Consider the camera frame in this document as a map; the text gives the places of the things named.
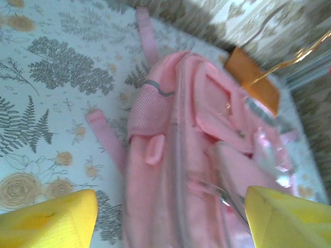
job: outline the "floral bedsheet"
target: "floral bedsheet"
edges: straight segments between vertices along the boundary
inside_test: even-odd
[[[126,123],[149,67],[134,10],[113,0],[0,3],[0,213],[76,190],[99,203],[91,247],[120,246],[122,175],[89,128],[102,109],[127,147]],[[161,54],[191,49],[215,64],[226,52],[153,20]],[[301,132],[289,146],[301,197],[327,202],[284,83],[281,115]]]

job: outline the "patterned wall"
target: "patterned wall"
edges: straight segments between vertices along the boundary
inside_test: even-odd
[[[308,46],[331,27],[330,0],[120,0],[126,4],[148,6],[151,15],[206,40],[222,49],[245,44],[268,16],[288,3],[265,25],[246,50],[264,68],[287,60],[302,46]],[[290,74],[326,50],[320,47],[304,62],[280,70]]]
[[[331,77],[325,75],[293,92],[306,135],[331,199]]]

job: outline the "backpack strap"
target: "backpack strap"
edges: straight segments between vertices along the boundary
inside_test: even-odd
[[[159,60],[159,54],[148,9],[145,7],[138,7],[136,11],[136,19],[143,51],[149,65],[153,66]]]
[[[116,137],[114,130],[109,126],[101,110],[94,110],[86,116],[94,135],[102,147],[110,155],[118,170],[124,174],[126,165],[126,152]]]

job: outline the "bed sheet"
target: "bed sheet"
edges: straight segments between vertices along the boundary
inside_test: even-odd
[[[0,213],[94,189],[99,214],[91,247],[120,246],[123,178],[85,115],[102,109],[127,147],[128,114],[149,70],[134,10],[108,0],[9,2],[0,3]],[[228,56],[152,23],[162,55],[191,49],[220,67],[218,56]],[[326,203],[289,91],[273,80],[282,93],[280,115],[302,136],[288,146],[296,189],[301,197]]]

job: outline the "patterned fabric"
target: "patterned fabric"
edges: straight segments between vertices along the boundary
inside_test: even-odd
[[[331,198],[331,75],[294,90],[293,98]]]
[[[243,45],[260,29],[268,16],[283,3],[288,3],[271,18],[264,30],[245,50],[266,69],[292,58],[303,46],[309,46],[331,27],[330,0],[121,0],[126,4],[147,6],[154,17],[229,50]],[[325,51],[327,41],[318,52],[297,65],[279,70],[291,74]]]
[[[121,245],[122,175],[85,114],[100,108],[127,147],[127,117],[149,71],[134,10],[110,0],[0,4],[0,213],[80,189],[97,192],[91,247]],[[152,20],[161,55],[227,53]],[[288,90],[281,114],[301,130]],[[305,137],[289,147],[301,196],[326,202]]]

